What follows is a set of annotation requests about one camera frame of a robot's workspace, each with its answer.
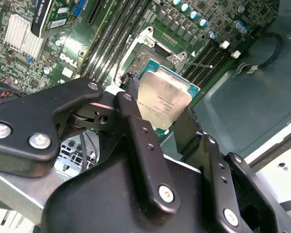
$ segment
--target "motherboard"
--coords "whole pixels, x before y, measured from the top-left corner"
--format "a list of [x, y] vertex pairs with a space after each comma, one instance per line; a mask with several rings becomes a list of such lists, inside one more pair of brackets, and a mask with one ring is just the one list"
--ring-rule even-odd
[[82, 76], [120, 86], [155, 61], [180, 77], [177, 90], [182, 78], [198, 87], [196, 103], [277, 13], [276, 0], [0, 0], [0, 82], [26, 93]]

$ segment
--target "sticker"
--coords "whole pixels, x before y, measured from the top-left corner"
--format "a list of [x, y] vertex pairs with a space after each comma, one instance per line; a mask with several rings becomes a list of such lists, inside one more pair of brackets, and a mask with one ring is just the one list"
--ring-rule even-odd
[[56, 28], [56, 27], [60, 27], [66, 24], [67, 19], [62, 19], [62, 20], [57, 20], [52, 22], [50, 28]]
[[71, 76], [73, 75], [73, 71], [65, 67], [63, 69], [62, 74], [65, 75], [68, 78], [71, 78]]
[[62, 7], [58, 9], [58, 14], [62, 14], [62, 13], [67, 13], [68, 12], [68, 7]]

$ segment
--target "blue connector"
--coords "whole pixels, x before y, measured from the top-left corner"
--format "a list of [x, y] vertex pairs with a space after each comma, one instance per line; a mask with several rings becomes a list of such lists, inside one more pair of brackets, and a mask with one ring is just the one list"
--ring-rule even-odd
[[26, 58], [26, 62], [27, 62], [28, 64], [31, 64], [31, 62], [33, 62], [33, 58], [32, 58], [32, 57], [27, 57], [27, 58]]
[[79, 1], [78, 5], [77, 5], [77, 8], [76, 8], [76, 10], [74, 11], [74, 14], [73, 14], [75, 17], [79, 17], [81, 15], [81, 12], [83, 10], [83, 6], [85, 5], [85, 3], [86, 3], [86, 0], [80, 0]]

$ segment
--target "black cable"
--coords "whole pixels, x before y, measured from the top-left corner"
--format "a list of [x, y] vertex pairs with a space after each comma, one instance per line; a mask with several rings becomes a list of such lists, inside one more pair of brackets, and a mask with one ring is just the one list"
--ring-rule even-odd
[[84, 133], [85, 133], [85, 135], [87, 136], [89, 142], [92, 144], [92, 147], [93, 147], [93, 149], [94, 149], [94, 153], [95, 153], [95, 156], [96, 156], [96, 159], [97, 159], [97, 158], [98, 158], [98, 150], [97, 150], [97, 148], [95, 147], [95, 145], [94, 145], [94, 143], [93, 143], [91, 137], [88, 135], [88, 133], [87, 133], [87, 132], [84, 132]]
[[275, 38], [277, 40], [277, 46], [272, 56], [263, 64], [258, 65], [258, 69], [264, 69], [265, 67], [269, 66], [272, 62], [274, 62], [277, 59], [279, 52], [281, 50], [282, 44], [283, 44], [283, 39], [281, 35], [277, 33], [265, 33], [262, 35], [262, 37]]
[[70, 152], [68, 155], [66, 155], [67, 157], [70, 157], [71, 155], [73, 154], [76, 154], [76, 155], [79, 155], [79, 154], [82, 154], [81, 152], [79, 151], [74, 151], [74, 152]]
[[15, 93], [15, 94], [18, 94], [20, 96], [22, 96], [23, 94], [28, 94], [27, 92], [21, 92], [21, 91], [16, 91], [16, 90], [13, 90], [13, 89], [10, 89], [10, 88], [6, 88], [6, 87], [0, 87], [0, 90], [1, 91], [9, 91], [11, 93]]
[[86, 143], [83, 133], [80, 134], [81, 147], [82, 147], [82, 169], [81, 172], [85, 172], [87, 170], [87, 150]]

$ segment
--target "silver heatsink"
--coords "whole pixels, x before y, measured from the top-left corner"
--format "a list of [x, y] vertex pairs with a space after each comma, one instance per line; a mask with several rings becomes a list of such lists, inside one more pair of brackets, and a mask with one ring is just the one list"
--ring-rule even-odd
[[4, 43], [27, 57], [37, 59], [43, 39], [32, 34], [30, 27], [31, 23], [29, 21], [17, 14], [11, 15]]

